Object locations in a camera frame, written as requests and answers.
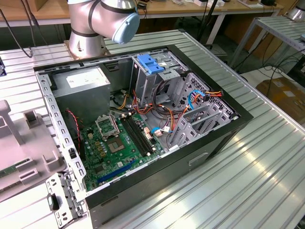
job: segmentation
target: open computer tower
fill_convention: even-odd
[[[93,228],[215,156],[253,118],[175,46],[34,69],[67,170],[46,185],[59,228]]]

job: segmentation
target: green circuit board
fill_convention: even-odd
[[[132,119],[138,124],[140,123],[142,127],[146,127],[139,114],[134,114]],[[81,130],[81,135],[85,142],[86,156],[86,160],[83,161],[83,164],[87,172],[84,180],[88,191],[97,188],[104,182],[111,181],[112,179],[121,176],[126,173],[126,171],[119,173],[102,183],[97,182],[99,178],[114,171],[118,171],[118,169],[128,165],[131,166],[129,170],[134,169],[143,163],[159,158],[159,156],[164,153],[164,150],[158,143],[158,139],[154,137],[155,143],[148,142],[150,146],[154,147],[156,150],[150,156],[142,156],[119,119],[116,119],[116,124],[120,131],[119,136],[113,136],[106,141],[103,140],[97,125],[89,126]]]
[[[7,176],[7,175],[9,175],[13,172],[16,172],[16,171],[17,171],[17,169],[16,169],[15,165],[10,166],[8,168],[5,168],[5,169],[0,171],[0,178],[5,177],[5,176]]]

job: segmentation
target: expansion slot bracket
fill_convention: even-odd
[[[73,181],[73,172],[56,173],[46,180],[48,203],[54,212],[59,228],[82,218],[87,212],[85,202],[77,202],[72,186],[78,185]]]

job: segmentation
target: workbench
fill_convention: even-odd
[[[101,228],[293,229],[305,214],[305,129],[185,32],[139,34],[125,45],[106,40],[113,54],[169,44],[200,66],[254,119],[215,157]],[[33,52],[32,59],[20,50],[0,52],[8,72],[0,77],[0,99],[10,103],[13,120],[35,109],[58,144],[32,68],[72,58],[64,44]],[[0,203],[0,225],[56,228],[47,193],[41,184]],[[90,225],[89,217],[84,217],[68,229]]]
[[[232,67],[236,62],[240,52],[244,48],[256,26],[261,27],[263,31],[258,36],[255,44],[253,44],[252,49],[254,49],[259,44],[263,36],[265,36],[265,34],[268,32],[283,41],[283,43],[287,44],[288,48],[285,48],[282,51],[280,57],[286,56],[289,47],[304,53],[305,41],[301,39],[301,35],[305,34],[305,22],[294,22],[286,16],[254,18],[233,54],[233,57],[229,63],[230,67]]]
[[[28,26],[26,14],[22,9],[0,6],[7,17],[10,26]],[[272,16],[278,15],[283,7],[264,6],[263,8],[249,8],[237,0],[231,0],[224,4],[223,7],[216,7],[212,15],[218,15],[211,35],[207,44],[212,44],[217,35],[221,24],[226,15],[229,14],[245,14],[245,13],[268,13]],[[203,16],[205,7],[197,6],[194,3],[187,2],[182,6],[174,4],[171,0],[166,2],[150,1],[147,3],[147,15],[143,10],[138,10],[141,18],[169,18],[169,17],[191,17]],[[70,23],[69,7],[66,0],[48,0],[44,6],[38,11],[33,12],[38,20],[39,25],[50,24],[68,24]],[[0,18],[0,27],[6,27],[3,19]]]

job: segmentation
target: aluminum work surface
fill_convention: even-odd
[[[119,228],[294,228],[305,214],[305,130],[272,105],[187,33],[139,34],[126,45],[106,41],[111,53],[175,44],[254,119],[217,156],[154,196],[113,219],[102,229]],[[32,70],[71,60],[63,44],[0,52],[8,75],[0,77],[0,99],[12,119],[35,109],[56,140]],[[55,228],[40,185],[0,203],[0,224],[10,228]],[[68,228],[89,228],[80,220]]]
[[[278,16],[258,18],[256,24],[298,51],[305,48],[305,42],[300,38],[305,33],[305,22],[294,22],[285,16]]]

